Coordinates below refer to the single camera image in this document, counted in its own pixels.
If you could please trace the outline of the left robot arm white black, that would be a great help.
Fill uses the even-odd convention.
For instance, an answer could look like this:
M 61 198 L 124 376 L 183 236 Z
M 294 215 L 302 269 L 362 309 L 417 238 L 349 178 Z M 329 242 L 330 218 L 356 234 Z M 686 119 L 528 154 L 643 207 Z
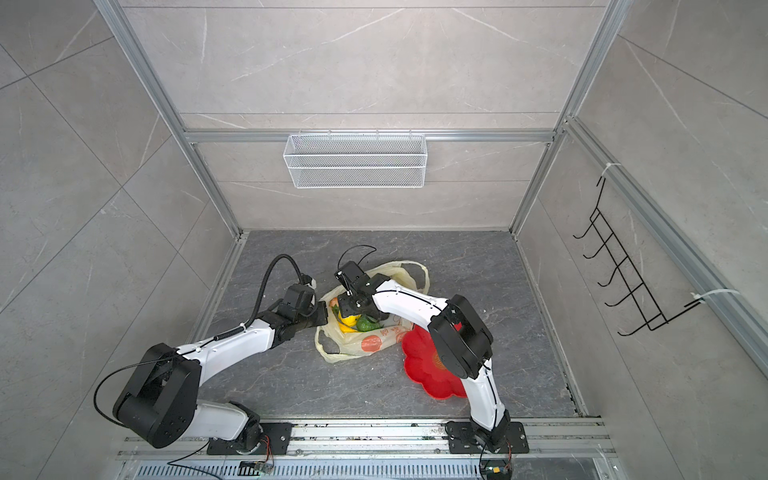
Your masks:
M 237 402 L 201 400 L 199 389 L 240 361 L 326 324 L 326 307 L 314 286 L 290 286 L 249 325 L 181 347 L 152 346 L 115 401 L 115 420 L 157 449 L 182 437 L 206 437 L 239 453 L 255 450 L 263 437 L 259 415 Z

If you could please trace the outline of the red flower-shaped plate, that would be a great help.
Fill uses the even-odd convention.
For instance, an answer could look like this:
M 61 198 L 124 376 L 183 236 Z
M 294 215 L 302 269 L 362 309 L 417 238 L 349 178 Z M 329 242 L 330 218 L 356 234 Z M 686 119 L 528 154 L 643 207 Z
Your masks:
M 419 384 L 427 395 L 436 400 L 467 397 L 460 379 L 443 365 L 426 330 L 414 327 L 405 334 L 402 351 L 406 375 Z

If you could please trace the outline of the yellow fake bell pepper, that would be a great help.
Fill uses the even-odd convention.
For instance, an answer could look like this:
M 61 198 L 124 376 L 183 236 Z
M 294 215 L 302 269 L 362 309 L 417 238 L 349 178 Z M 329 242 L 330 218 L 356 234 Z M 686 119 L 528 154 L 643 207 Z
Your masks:
M 354 333 L 358 332 L 357 323 L 358 320 L 361 318 L 360 315 L 350 315 L 346 317 L 338 317 L 337 322 L 339 324 L 339 329 L 343 333 Z

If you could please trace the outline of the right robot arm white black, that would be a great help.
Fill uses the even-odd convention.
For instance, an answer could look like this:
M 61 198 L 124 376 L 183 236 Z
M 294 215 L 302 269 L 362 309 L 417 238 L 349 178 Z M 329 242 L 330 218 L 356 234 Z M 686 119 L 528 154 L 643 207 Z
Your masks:
M 339 300 L 342 314 L 377 320 L 395 315 L 427 331 L 441 362 L 464 387 L 477 441 L 492 452 L 506 445 L 511 420 L 492 372 L 493 336 L 469 300 L 419 293 L 387 275 L 370 276 L 353 261 L 335 277 L 345 289 Z

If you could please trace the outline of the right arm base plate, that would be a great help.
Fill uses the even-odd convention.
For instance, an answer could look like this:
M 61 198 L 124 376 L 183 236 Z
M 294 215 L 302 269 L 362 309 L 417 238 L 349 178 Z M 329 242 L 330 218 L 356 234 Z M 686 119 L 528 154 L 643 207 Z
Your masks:
M 511 453 L 527 454 L 530 447 L 520 422 L 502 422 L 486 431 L 471 421 L 445 423 L 451 454 Z

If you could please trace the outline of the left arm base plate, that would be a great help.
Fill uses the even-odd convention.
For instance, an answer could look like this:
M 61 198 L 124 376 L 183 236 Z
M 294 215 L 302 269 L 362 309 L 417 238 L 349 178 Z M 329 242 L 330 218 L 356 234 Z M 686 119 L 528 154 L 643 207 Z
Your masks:
M 208 455 L 285 455 L 291 439 L 293 424 L 267 422 L 247 426 L 235 440 L 212 439 Z

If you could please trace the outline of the green fake pepper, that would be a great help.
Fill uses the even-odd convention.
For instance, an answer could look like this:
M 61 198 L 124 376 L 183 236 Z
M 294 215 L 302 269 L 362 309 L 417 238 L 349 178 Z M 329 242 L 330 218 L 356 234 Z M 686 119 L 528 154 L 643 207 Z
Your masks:
M 355 328 L 359 332 L 369 332 L 369 331 L 374 331 L 374 330 L 381 329 L 382 325 L 381 325 L 380 322 L 371 319 L 367 315 L 361 315 L 356 320 Z

